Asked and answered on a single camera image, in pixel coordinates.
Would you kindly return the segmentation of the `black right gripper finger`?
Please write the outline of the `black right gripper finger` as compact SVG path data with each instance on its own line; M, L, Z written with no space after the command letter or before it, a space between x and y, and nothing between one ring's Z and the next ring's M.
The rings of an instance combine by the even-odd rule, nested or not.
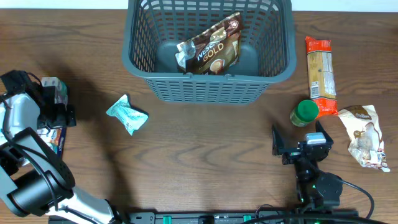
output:
M272 154L274 156L282 155L284 153L285 145L275 125L272 126L272 141Z
M317 133L322 133L326 139L326 143L327 144L331 144L332 143L332 138L329 136L329 134L324 130L321 122L316 121L315 123L315 129Z

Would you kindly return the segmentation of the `green lid jar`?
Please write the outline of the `green lid jar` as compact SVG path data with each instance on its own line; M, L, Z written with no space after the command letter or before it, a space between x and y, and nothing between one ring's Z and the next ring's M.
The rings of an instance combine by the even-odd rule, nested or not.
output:
M290 113L290 121L297 127L313 122L319 114L318 105L312 100L301 101Z

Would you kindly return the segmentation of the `white tissue multipack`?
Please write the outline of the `white tissue multipack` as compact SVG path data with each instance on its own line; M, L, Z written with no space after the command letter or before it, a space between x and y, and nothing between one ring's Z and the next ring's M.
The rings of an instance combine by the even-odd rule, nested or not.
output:
M44 77L41 79L43 86L55 87L55 103L68 104L68 88L64 82L56 77ZM51 148L58 157L62 157L67 129L38 129L37 134Z

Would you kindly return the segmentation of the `teal snack packet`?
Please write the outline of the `teal snack packet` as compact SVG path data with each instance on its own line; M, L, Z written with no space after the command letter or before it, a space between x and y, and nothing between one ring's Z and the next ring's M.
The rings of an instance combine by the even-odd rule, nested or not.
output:
M111 117L116 117L131 136L134 131L137 131L149 118L147 114L131 107L127 95L120 97L120 99L106 111L106 114Z

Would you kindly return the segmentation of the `brown Nescafe Gold pouch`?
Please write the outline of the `brown Nescafe Gold pouch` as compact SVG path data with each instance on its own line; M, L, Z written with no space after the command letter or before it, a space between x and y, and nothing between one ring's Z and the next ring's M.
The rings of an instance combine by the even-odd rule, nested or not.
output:
M242 15L235 12L201 34L177 44L178 69L197 75L222 74L239 59L242 29Z

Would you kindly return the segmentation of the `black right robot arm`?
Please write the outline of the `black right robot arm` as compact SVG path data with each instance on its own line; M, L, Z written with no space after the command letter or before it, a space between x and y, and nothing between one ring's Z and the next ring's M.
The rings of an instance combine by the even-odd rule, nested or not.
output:
M320 122L315 132L305 135L296 146L286 146L275 126L272 127L272 154L282 157L283 165L293 165L299 200L311 209L340 205L343 184L335 174L321 171L318 163L326 159L334 144Z

